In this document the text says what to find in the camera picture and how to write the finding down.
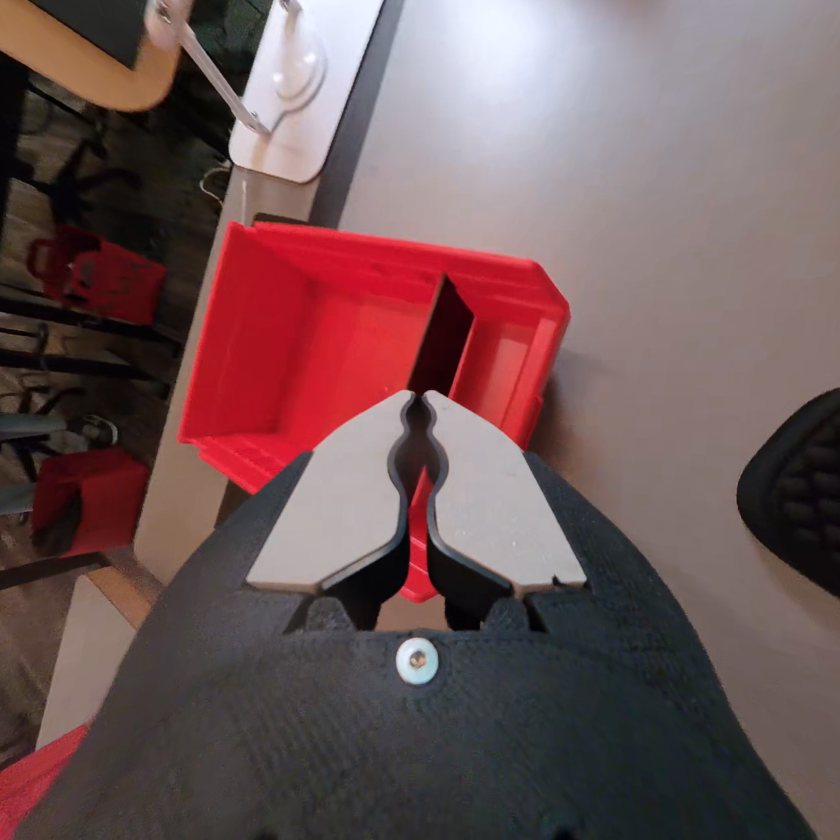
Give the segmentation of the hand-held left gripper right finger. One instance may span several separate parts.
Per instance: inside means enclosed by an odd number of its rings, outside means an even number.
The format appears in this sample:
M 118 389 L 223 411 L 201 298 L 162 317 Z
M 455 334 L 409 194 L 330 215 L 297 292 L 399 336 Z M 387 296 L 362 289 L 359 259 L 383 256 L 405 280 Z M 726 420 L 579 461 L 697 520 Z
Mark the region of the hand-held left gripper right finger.
M 437 475 L 427 504 L 427 568 L 446 597 L 517 597 L 587 582 L 523 450 L 438 392 L 423 396 Z

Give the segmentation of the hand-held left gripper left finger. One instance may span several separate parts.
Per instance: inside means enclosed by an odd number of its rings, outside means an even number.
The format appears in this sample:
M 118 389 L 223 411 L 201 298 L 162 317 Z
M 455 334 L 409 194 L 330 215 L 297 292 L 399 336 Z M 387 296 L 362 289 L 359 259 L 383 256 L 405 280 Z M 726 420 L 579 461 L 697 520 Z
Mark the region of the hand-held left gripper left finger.
M 315 595 L 395 558 L 408 509 L 397 460 L 414 400 L 399 391 L 315 447 L 247 574 L 249 585 Z

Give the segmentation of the red storage bin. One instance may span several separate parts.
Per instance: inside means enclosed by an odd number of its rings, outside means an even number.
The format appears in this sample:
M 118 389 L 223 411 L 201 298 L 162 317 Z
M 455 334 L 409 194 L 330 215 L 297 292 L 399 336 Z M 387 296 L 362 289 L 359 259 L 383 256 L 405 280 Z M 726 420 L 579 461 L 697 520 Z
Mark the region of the red storage bin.
M 526 453 L 570 320 L 568 302 L 537 263 L 268 223 L 227 229 L 181 442 L 256 494 L 351 418 L 407 391 L 443 274 L 475 315 L 445 396 Z M 429 597 L 413 582 L 413 552 L 424 545 L 427 575 L 430 488 L 419 479 L 410 507 L 402 588 L 418 601 Z

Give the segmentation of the red object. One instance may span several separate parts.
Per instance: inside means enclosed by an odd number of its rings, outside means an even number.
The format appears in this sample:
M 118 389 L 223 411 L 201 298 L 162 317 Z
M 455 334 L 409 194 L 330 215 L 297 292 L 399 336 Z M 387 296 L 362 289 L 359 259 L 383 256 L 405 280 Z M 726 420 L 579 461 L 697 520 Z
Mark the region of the red object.
M 12 838 L 85 738 L 82 724 L 1 772 L 1 838 Z

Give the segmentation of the black bin divider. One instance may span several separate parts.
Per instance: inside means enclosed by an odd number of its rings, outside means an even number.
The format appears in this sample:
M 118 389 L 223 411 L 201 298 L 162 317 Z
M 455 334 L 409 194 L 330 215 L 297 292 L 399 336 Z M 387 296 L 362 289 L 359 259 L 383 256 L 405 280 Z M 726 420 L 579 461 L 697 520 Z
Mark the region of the black bin divider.
M 474 320 L 474 312 L 460 296 L 455 283 L 443 274 L 408 375 L 408 391 L 450 393 Z

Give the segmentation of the red plastic bin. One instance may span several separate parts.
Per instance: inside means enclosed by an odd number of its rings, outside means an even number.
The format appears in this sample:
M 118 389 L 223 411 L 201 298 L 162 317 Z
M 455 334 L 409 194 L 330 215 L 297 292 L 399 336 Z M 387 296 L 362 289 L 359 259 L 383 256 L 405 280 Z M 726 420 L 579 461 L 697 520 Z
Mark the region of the red plastic bin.
M 48 458 L 31 511 L 39 558 L 69 558 L 131 545 L 149 470 L 121 447 Z

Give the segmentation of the red tote bag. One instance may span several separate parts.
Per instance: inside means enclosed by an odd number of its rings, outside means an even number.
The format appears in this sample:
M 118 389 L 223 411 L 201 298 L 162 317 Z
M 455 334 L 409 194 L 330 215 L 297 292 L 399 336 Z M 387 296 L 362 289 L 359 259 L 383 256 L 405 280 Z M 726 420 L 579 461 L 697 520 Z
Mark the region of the red tote bag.
M 141 327 L 153 324 L 166 278 L 161 263 L 69 225 L 29 243 L 26 267 L 52 301 Z

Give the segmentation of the white metal stand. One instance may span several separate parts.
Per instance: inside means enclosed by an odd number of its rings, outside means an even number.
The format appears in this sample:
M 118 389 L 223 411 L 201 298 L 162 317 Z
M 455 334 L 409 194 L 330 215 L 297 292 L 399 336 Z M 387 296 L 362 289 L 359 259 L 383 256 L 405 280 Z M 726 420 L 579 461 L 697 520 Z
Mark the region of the white metal stand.
M 151 43 L 185 54 L 230 112 L 228 159 L 305 184 L 325 165 L 383 1 L 147 2 Z

